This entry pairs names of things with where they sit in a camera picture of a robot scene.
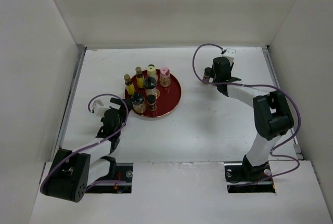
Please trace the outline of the dark lid nut jar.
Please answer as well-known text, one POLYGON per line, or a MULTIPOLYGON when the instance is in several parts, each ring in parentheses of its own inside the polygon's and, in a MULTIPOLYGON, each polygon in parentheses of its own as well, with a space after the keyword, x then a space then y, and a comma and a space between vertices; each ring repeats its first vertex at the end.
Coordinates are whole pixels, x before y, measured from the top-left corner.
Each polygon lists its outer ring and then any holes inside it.
POLYGON ((145 97, 141 93, 135 92, 131 97, 131 102, 136 113, 143 114, 146 111, 145 97))

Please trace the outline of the yellow label bottle front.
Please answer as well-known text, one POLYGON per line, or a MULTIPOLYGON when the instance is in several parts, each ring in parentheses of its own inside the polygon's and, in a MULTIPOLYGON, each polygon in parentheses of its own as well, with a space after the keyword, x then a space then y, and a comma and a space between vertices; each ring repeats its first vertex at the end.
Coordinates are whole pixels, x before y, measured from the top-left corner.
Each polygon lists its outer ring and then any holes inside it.
POLYGON ((130 96, 134 95, 135 87, 133 85, 131 77, 128 74, 124 75, 124 82, 125 82, 126 91, 127 91, 128 95, 130 95, 130 96))

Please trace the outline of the yellow label bottle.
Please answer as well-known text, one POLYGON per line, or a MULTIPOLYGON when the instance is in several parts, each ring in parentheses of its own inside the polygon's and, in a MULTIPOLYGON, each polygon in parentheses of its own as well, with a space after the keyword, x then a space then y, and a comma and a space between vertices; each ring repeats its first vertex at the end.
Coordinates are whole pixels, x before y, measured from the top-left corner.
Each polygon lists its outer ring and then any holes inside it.
POLYGON ((135 87, 133 85, 131 77, 128 74, 124 75, 124 82, 125 82, 126 91, 127 91, 128 95, 130 95, 130 96, 134 95, 135 87))
POLYGON ((143 75, 141 67, 136 67, 135 68, 135 72, 136 72, 137 86, 138 86, 138 88, 143 89, 144 88, 144 79, 145 78, 144 78, 144 75, 143 75))

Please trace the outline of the black grinder top jar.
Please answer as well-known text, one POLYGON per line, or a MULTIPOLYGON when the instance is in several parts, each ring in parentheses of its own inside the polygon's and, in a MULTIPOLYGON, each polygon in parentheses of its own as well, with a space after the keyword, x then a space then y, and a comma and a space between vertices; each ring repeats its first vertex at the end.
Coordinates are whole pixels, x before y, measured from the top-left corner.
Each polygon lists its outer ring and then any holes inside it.
POLYGON ((159 90, 157 89, 157 81, 154 77, 148 76, 144 79, 144 89, 147 97, 149 95, 154 95, 157 99, 160 95, 159 90))

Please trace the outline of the pink lid spice jar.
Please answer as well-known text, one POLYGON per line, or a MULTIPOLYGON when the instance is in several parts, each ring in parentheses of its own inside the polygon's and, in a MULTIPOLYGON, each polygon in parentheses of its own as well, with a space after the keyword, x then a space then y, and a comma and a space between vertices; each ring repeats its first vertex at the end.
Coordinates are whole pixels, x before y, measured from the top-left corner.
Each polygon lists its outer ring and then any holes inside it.
POLYGON ((167 67, 160 69, 160 85, 162 87, 168 87, 171 85, 170 70, 167 67))

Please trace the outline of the cream squeeze bottle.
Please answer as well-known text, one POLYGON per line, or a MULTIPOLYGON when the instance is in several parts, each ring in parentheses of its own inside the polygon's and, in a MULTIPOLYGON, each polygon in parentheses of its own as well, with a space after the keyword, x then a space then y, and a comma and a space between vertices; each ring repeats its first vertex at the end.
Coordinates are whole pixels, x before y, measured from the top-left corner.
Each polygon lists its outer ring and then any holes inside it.
POLYGON ((153 77, 156 82, 159 80, 156 67, 153 64, 149 64, 147 67, 147 76, 153 77))

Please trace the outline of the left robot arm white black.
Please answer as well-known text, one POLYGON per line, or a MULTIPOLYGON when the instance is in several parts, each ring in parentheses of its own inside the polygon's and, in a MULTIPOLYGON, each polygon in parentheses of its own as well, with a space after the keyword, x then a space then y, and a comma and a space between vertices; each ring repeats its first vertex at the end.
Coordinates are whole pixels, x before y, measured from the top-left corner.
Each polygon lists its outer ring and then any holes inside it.
POLYGON ((41 183, 40 192, 66 201, 79 202, 84 194, 95 192, 95 187, 111 186, 117 193, 132 181, 127 172, 131 167, 118 164, 111 154, 116 150, 121 130, 132 109, 130 99, 111 95, 111 103, 119 108, 105 107, 94 97, 88 110, 101 118, 102 126, 95 139, 75 151, 60 148, 50 170, 41 183))

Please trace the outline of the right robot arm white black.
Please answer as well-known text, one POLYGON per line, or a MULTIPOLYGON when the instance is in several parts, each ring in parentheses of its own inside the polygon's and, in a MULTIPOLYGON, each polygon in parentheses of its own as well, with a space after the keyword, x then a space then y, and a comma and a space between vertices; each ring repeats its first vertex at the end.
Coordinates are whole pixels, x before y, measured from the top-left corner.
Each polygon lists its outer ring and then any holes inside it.
POLYGON ((210 77, 220 93, 253 108, 257 135, 251 149, 243 158, 240 174, 244 180, 254 181, 267 169, 270 151, 293 127, 294 120, 281 91, 268 92, 235 85, 240 79, 232 76, 232 68, 233 63, 228 58, 216 57, 213 59, 210 77))

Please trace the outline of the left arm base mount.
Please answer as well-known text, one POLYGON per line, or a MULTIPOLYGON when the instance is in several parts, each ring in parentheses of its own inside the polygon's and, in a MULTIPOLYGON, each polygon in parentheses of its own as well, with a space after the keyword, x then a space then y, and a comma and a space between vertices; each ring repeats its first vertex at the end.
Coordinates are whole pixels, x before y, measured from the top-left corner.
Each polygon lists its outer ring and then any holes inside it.
POLYGON ((133 163, 117 163, 115 158, 104 156, 90 166, 86 192, 132 193, 133 170, 133 163))

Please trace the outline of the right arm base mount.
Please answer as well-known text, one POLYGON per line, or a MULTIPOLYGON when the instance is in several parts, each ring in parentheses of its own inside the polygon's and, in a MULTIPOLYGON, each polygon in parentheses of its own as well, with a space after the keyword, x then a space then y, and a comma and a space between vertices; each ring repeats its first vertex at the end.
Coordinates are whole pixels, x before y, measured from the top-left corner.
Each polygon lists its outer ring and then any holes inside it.
POLYGON ((227 163, 224 168, 228 193, 275 193, 272 179, 260 182, 272 175, 269 163, 255 169, 241 163, 227 163))

